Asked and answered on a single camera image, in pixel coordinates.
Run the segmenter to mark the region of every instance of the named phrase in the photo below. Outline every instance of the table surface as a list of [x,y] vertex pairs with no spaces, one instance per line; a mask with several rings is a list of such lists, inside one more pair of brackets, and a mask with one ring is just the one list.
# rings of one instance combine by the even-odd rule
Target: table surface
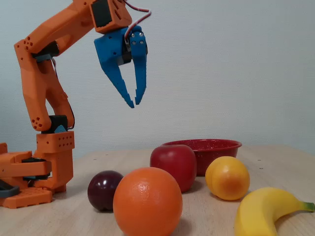
[[[19,209],[0,207],[0,236],[123,236],[112,213],[98,213],[87,198],[92,177],[103,170],[126,175],[146,167],[152,150],[94,152],[74,161],[74,178],[66,193],[50,204]],[[237,156],[251,175],[250,191],[273,186],[299,199],[315,202],[315,156],[287,146],[241,147]],[[232,236],[239,201],[213,197],[204,177],[183,195],[183,214],[172,236]],[[298,213],[276,223],[280,236],[313,236],[315,214]]]

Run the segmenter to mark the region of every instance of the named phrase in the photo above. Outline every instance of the banana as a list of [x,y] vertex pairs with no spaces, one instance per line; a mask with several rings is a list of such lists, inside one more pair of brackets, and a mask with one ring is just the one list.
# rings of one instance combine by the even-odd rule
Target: banana
[[274,223],[298,210],[314,212],[314,203],[297,200],[291,193],[277,188],[260,188],[248,194],[238,207],[235,236],[277,236]]

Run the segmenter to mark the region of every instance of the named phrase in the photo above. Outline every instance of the red bowl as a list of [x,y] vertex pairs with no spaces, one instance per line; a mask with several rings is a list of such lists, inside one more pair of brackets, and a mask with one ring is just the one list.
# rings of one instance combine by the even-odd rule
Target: red bowl
[[237,150],[242,144],[234,140],[226,139],[191,139],[173,141],[164,145],[187,145],[196,155],[197,175],[205,176],[208,166],[221,156],[236,157]]

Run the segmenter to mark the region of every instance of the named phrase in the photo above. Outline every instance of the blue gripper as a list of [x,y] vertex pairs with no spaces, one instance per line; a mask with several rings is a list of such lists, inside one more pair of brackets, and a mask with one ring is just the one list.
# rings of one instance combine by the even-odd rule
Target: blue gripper
[[146,89],[147,43],[140,26],[135,26],[129,35],[131,50],[125,44],[124,35],[128,28],[123,28],[94,41],[100,65],[109,80],[116,87],[126,103],[134,108],[127,91],[119,66],[133,60],[136,76],[136,105],[139,105]]

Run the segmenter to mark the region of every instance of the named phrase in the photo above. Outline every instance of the orange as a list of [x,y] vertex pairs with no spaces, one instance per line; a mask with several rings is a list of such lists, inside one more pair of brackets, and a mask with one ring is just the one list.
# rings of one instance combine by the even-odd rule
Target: orange
[[250,187],[250,174],[246,166],[231,156],[215,159],[209,165],[205,178],[210,191],[227,201],[244,197]]
[[169,236],[182,210],[178,183],[171,174],[154,167],[126,175],[114,196],[115,219],[128,236]]

